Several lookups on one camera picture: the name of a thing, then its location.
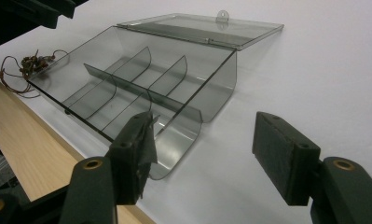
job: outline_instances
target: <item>brown cord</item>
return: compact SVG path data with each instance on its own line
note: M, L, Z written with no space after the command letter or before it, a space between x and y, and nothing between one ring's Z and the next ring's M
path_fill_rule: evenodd
M62 49L57 49L57 50L55 50L52 53L52 56L37 57L37 53L38 53L38 50L37 50L37 52L36 52L36 54L34 56L24 57L22 59L22 61L21 61L21 66L22 67L20 67L20 65L19 65L19 63L18 63L18 61L17 61L16 58L14 58L13 56L6 56L6 58L2 61L2 66L0 67L0 80L2 81L2 83L6 87L6 89L8 89L11 92L16 93L20 97L23 97L23 98L35 98L37 96L40 96L40 94L37 94L35 96L24 96L23 95L24 93L27 93L27 92L30 92L30 91L34 91L34 89L31 89L32 88L32 85L29 82L26 82L27 85L26 85L26 88L24 90L21 90L21 91L16 90L14 88L11 88L5 82L5 75L11 76L11 77L22 77L23 79L25 79L25 81L27 81L29 79L29 77L32 75L32 73L39 72L43 68L48 67L48 63L47 62L52 62L55 59L55 53L56 52L59 52L59 51L68 54L66 51L64 51ZM9 74L9 73L6 72L4 66L5 66L5 62L6 62L6 60L8 58L14 59L16 65L20 68L21 76L12 75L12 74Z

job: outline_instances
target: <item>white surface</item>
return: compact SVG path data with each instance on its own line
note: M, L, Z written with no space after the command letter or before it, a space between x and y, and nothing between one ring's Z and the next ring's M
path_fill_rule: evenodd
M255 112L286 119L322 148L321 159L348 158L372 176L372 1L90 0L56 30L39 27L1 46L0 63L74 49L118 22L221 9L285 26L238 54L234 94L172 174L148 181L138 205L157 223L311 223L309 208L288 207L252 154ZM24 102L84 155L103 154L41 97Z

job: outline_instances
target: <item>wooden board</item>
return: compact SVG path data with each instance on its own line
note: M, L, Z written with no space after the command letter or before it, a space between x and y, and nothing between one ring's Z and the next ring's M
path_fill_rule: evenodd
M67 185L82 157L0 83L0 148L31 201ZM120 223L154 223L136 206L118 206Z

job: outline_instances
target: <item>transparent plastic box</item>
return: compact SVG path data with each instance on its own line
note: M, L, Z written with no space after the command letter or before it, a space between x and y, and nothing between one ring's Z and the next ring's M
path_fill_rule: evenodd
M281 24L172 14L112 26L29 82L109 145L132 116L152 111L158 164L166 176L232 94L237 51Z

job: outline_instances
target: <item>transparent lid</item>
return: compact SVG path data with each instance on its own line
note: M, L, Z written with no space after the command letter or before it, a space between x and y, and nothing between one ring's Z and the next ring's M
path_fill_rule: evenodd
M186 41L245 49L283 28L282 24L240 21L220 11L216 18L187 14L171 14L140 21L121 23L118 27L162 35Z

